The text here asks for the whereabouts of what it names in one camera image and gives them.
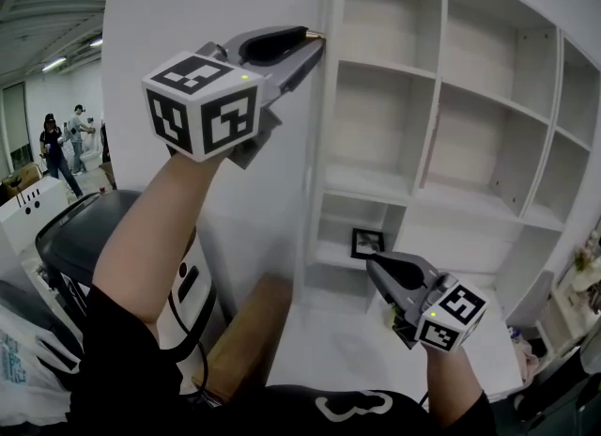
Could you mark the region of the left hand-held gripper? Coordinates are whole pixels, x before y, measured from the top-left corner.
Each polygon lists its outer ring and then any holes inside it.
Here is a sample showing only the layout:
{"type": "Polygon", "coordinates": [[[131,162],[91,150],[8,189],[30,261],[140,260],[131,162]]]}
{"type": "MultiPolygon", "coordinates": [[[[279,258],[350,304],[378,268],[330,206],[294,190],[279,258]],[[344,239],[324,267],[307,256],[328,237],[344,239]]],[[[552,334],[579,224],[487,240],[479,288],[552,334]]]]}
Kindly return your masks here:
{"type": "Polygon", "coordinates": [[[294,91],[323,55],[307,32],[270,26],[170,58],[142,82],[155,135],[195,162],[228,154],[247,168],[281,124],[265,97],[294,91]]]}

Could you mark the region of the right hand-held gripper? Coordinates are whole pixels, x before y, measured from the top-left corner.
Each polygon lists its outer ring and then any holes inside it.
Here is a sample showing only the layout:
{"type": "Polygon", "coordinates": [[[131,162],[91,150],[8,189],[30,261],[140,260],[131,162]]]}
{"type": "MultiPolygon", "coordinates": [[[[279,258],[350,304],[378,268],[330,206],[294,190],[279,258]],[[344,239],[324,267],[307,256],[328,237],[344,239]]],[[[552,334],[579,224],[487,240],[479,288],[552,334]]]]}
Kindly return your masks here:
{"type": "Polygon", "coordinates": [[[438,271],[423,257],[380,252],[366,260],[367,274],[386,302],[394,302],[393,332],[412,349],[417,343],[454,352],[477,328],[488,307],[484,293],[438,271]]]}

